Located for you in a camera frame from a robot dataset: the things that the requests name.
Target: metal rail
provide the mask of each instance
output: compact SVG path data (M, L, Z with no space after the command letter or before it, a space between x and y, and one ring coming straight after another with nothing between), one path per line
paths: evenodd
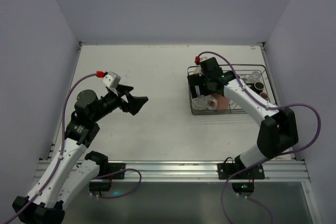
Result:
M143 182L197 182L223 183L218 179L217 164L223 161L109 161L110 163L126 163L126 168L134 168L141 172ZM38 163L34 181L38 181L50 161ZM309 182L309 175L304 161L269 161L263 164L265 179L256 183L271 182ZM137 182L137 173L126 172L124 180L115 182ZM233 179L231 182L247 182Z

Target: metal wire basket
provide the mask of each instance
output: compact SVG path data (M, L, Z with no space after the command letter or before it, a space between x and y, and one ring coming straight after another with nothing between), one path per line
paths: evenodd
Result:
M254 71L260 73L259 81L264 84L263 92L268 95L268 101L272 104L277 105L277 101L274 94L274 89L269 81L269 75L267 73L266 67L264 65L251 65L251 64L232 64L239 75L239 77L247 84L253 84L247 82L247 77ZM188 67L188 76L194 74L194 70L198 66ZM230 71L231 68L228 65L220 65L224 72ZM193 115L217 115L217 114L245 114L246 112L234 101L229 102L228 109L226 110L196 110L192 107L192 96L189 89L189 102L190 109Z

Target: white cup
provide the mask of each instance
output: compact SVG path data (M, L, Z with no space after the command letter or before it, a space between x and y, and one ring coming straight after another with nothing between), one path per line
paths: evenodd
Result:
M212 95L200 95L191 100L191 106L194 110L215 110L218 106L218 101Z

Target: red connector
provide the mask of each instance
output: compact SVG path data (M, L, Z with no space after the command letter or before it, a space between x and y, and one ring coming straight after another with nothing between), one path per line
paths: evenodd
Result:
M96 76L98 78L103 78L106 74L103 71L97 71Z
M201 61L200 57L199 56L196 56L195 57L195 63L196 65L200 64L199 62Z

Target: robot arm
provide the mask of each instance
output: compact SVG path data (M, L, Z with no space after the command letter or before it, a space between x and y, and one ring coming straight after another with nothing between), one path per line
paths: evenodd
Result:
M133 97L130 94L133 87L120 85L119 81L120 77L117 74L108 72L102 79L108 90L104 97L98 99L92 90L84 90L78 94L75 111L66 128L63 154L60 155L62 148L60 147L59 154L51 161L39 182L26 197L19 196L13 202L16 212L26 207L19 215L23 223L61 223L65 215L64 209L74 196L97 175L108 173L108 157L97 152L90 152L85 156L85 161L81 166L69 175L97 135L98 120L116 108L136 115L148 101L147 97ZM126 96L128 102L122 99L123 95ZM47 187L41 190L42 185L47 181L49 181Z
M232 71L223 73L216 58L206 59L198 64L202 73L188 76L192 98L197 97L196 89L201 95L217 93L226 96L242 107L260 127L257 143L235 158L236 171L267 158L272 159L298 143L293 110L289 108L269 110L268 108L276 106L256 94L242 80L240 80L243 84L241 87ZM251 99L244 89L265 105L265 108Z

